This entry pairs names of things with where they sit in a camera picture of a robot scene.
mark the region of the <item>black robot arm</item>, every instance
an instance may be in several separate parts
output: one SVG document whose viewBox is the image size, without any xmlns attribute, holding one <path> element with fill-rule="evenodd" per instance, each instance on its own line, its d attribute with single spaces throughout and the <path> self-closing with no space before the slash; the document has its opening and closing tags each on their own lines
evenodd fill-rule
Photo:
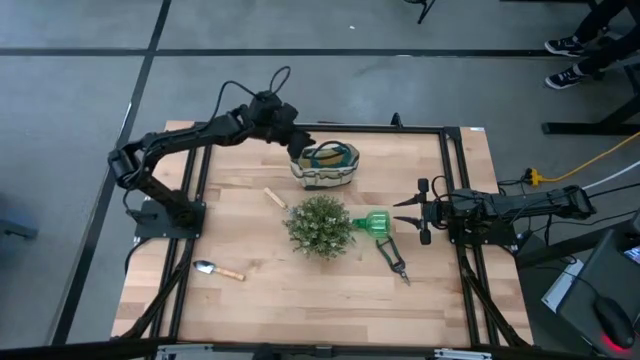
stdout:
<svg viewBox="0 0 640 360">
<path fill-rule="evenodd" d="M 283 103 L 272 91 L 252 95 L 249 106 L 241 105 L 205 124 L 184 130 L 148 133 L 140 140 L 109 153 L 109 166 L 118 186 L 128 191 L 140 190 L 154 201 L 154 204 L 147 204 L 148 211 L 144 211 L 145 204 L 142 212 L 128 210 L 138 224 L 141 223 L 141 215 L 151 215 L 147 223 L 154 220 L 168 222 L 168 227 L 173 230 L 191 229 L 191 233 L 199 233 L 199 220 L 202 220 L 199 209 L 203 204 L 189 202 L 183 191 L 171 190 L 151 175 L 158 161 L 168 154 L 207 145 L 235 146 L 252 137 L 287 146 L 291 158 L 297 158 L 305 147 L 315 143 L 308 133 L 294 125 L 298 111 L 293 106 Z M 162 228 L 156 231 L 161 235 L 167 234 L 167 226 L 155 224 L 152 227 Z"/>
<path fill-rule="evenodd" d="M 426 179 L 418 180 L 420 194 L 395 205 L 420 204 L 419 219 L 396 219 L 416 226 L 424 245 L 431 243 L 428 224 L 440 230 L 452 229 L 456 241 L 462 244 L 514 245 L 515 232 L 511 225 L 519 218 L 556 215 L 584 220 L 596 213 L 589 197 L 578 186 L 515 196 L 458 189 L 427 201 L 426 182 Z"/>
</svg>

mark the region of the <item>yellow cable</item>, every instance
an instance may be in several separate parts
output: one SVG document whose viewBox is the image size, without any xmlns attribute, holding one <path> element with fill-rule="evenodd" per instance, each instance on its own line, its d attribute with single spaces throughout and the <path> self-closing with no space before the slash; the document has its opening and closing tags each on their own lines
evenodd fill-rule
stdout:
<svg viewBox="0 0 640 360">
<path fill-rule="evenodd" d="M 622 141 L 618 145 L 612 147 L 611 149 L 609 149 L 609 150 L 603 152 L 602 154 L 594 157 L 593 159 L 587 161 L 586 163 L 584 163 L 584 164 L 578 166 L 577 168 L 569 171 L 568 173 L 566 173 L 566 174 L 564 174 L 562 176 L 556 177 L 556 178 L 551 178 L 551 179 L 546 178 L 546 177 L 540 175 L 536 169 L 532 169 L 533 170 L 532 171 L 532 185 L 533 186 L 537 186 L 539 183 L 542 183 L 542 182 L 558 182 L 558 181 L 562 181 L 562 180 L 564 180 L 564 179 L 576 174 L 577 172 L 579 172 L 580 170 L 586 168 L 587 166 L 593 164 L 594 162 L 602 159 L 603 157 L 611 154 L 612 152 L 618 150 L 619 148 L 621 148 L 624 145 L 626 145 L 627 143 L 631 142 L 631 140 L 637 138 L 638 136 L 640 136 L 640 131 L 635 133 L 635 134 L 633 134 L 632 136 L 628 137 L 627 139 L 625 139 L 624 141 Z"/>
</svg>

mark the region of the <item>red object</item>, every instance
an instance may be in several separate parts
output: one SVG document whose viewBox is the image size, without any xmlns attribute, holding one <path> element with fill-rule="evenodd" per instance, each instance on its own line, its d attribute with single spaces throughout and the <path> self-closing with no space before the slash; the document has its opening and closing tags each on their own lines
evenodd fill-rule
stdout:
<svg viewBox="0 0 640 360">
<path fill-rule="evenodd" d="M 605 343 L 605 345 L 607 345 L 607 347 L 619 354 L 624 354 L 624 355 L 629 355 L 631 354 L 631 348 L 629 349 L 625 349 L 622 348 L 618 345 L 616 345 L 613 341 L 611 341 L 611 339 L 609 339 L 609 337 L 606 334 L 602 334 L 602 342 Z"/>
</svg>

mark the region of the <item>black floor line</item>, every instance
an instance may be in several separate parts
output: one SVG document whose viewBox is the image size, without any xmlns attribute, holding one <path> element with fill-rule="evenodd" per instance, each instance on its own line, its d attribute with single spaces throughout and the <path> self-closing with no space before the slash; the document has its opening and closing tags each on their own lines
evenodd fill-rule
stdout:
<svg viewBox="0 0 640 360">
<path fill-rule="evenodd" d="M 408 56 L 460 58 L 552 58 L 544 49 L 138 49 L 0 48 L 0 56 Z"/>
<path fill-rule="evenodd" d="M 87 57 L 117 57 L 117 56 L 146 56 L 148 49 L 138 48 L 31 48 L 31 47 L 0 47 L 0 56 L 87 56 Z"/>
<path fill-rule="evenodd" d="M 129 108 L 122 124 L 120 135 L 118 136 L 118 140 L 116 141 L 116 146 L 122 146 L 126 144 L 129 141 L 129 137 L 131 136 L 133 124 L 135 122 L 136 115 L 138 114 L 138 109 L 140 108 L 140 101 L 142 100 L 142 95 L 144 93 L 147 80 L 149 79 L 149 73 L 151 72 L 151 65 L 153 64 L 153 56 L 151 56 L 150 53 L 152 53 L 158 47 L 158 42 L 160 41 L 160 36 L 162 34 L 162 30 L 164 29 L 164 24 L 166 22 L 170 6 L 171 0 L 163 0 L 160 12 L 158 14 L 158 19 L 156 21 L 156 26 L 153 30 L 153 35 L 151 36 L 151 40 L 149 42 L 149 48 L 147 49 L 149 55 L 145 56 L 142 62 L 142 66 L 138 74 L 138 79 L 136 80 L 133 94 L 131 95 L 131 100 L 129 102 Z M 69 332 L 71 331 L 71 327 L 73 325 L 73 318 L 78 309 L 80 298 L 82 297 L 82 290 L 84 289 L 87 276 L 89 275 L 91 261 L 93 260 L 96 248 L 98 247 L 100 232 L 102 231 L 102 226 L 104 225 L 104 220 L 107 215 L 109 202 L 113 195 L 114 189 L 115 178 L 111 170 L 108 170 L 100 187 L 98 199 L 94 205 L 92 214 L 89 218 L 89 223 L 87 224 L 84 236 L 80 243 L 80 248 L 82 250 L 80 252 L 80 257 L 77 262 L 71 284 L 69 285 L 68 291 L 65 293 L 65 300 L 61 304 L 62 309 L 59 309 L 58 322 L 55 330 L 53 331 L 53 336 L 51 339 L 52 345 L 65 344 L 69 337 Z"/>
</svg>

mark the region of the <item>bag handle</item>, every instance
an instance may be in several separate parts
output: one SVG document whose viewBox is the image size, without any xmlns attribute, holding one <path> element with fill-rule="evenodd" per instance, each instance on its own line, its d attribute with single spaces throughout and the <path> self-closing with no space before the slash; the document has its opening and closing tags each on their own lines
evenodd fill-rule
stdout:
<svg viewBox="0 0 640 360">
<path fill-rule="evenodd" d="M 347 150 L 348 153 L 351 152 L 351 150 L 349 149 L 349 147 L 347 145 L 345 145 L 344 143 L 341 143 L 340 141 L 337 140 L 330 140 L 330 141 L 326 141 L 323 142 L 320 146 L 318 146 L 312 153 L 311 155 L 309 155 L 309 159 L 316 159 L 316 155 L 318 154 L 318 151 L 322 150 L 323 147 L 330 145 L 330 144 L 337 144 L 338 147 L 344 148 Z"/>
</svg>

